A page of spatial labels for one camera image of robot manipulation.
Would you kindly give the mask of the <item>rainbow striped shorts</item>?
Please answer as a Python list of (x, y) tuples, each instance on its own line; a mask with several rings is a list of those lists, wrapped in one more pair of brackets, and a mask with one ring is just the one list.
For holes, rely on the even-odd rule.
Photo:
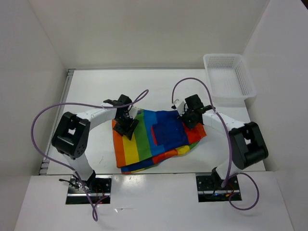
[(177, 111), (140, 110), (132, 138), (113, 131), (116, 166), (123, 174), (136, 173), (175, 156), (185, 155), (206, 136), (200, 123), (188, 129)]

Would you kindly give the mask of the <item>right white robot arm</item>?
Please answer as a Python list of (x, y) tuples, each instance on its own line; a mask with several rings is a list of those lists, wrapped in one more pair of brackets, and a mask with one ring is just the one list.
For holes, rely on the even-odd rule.
[(219, 113), (212, 105), (205, 106), (197, 94), (181, 101), (176, 99), (172, 108), (178, 111), (178, 119), (189, 129), (202, 124), (225, 134), (228, 141), (229, 157), (212, 169), (211, 184), (222, 189), (229, 178), (243, 169), (269, 156), (269, 152), (257, 123), (244, 123)]

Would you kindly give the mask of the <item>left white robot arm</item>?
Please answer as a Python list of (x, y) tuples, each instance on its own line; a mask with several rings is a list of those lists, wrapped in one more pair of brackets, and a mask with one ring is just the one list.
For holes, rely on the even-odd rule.
[(114, 120), (114, 131), (131, 140), (139, 123), (136, 119), (139, 111), (140, 109), (132, 106), (132, 100), (122, 94), (118, 100), (105, 100), (101, 108), (78, 114), (66, 112), (62, 115), (51, 144), (76, 171), (76, 182), (83, 191), (89, 193), (98, 184), (96, 173), (85, 154), (90, 131), (106, 121)]

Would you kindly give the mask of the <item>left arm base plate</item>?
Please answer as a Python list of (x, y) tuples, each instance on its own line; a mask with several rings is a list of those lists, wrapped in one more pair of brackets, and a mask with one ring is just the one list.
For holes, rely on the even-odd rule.
[[(82, 186), (77, 182), (74, 175), (70, 177), (70, 180), (59, 179), (59, 181), (68, 183), (68, 191), (66, 196), (66, 205), (85, 205), (89, 204), (85, 192), (82, 190)], [(111, 201), (111, 175), (97, 175), (96, 185), (91, 189), (87, 188), (87, 192), (93, 204), (110, 204)]]

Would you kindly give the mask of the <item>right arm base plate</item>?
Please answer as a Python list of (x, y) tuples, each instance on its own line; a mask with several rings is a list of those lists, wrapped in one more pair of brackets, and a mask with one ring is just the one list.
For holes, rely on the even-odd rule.
[(215, 186), (210, 174), (196, 174), (198, 202), (241, 201), (240, 187), (237, 177), (232, 177), (228, 184), (221, 188)]

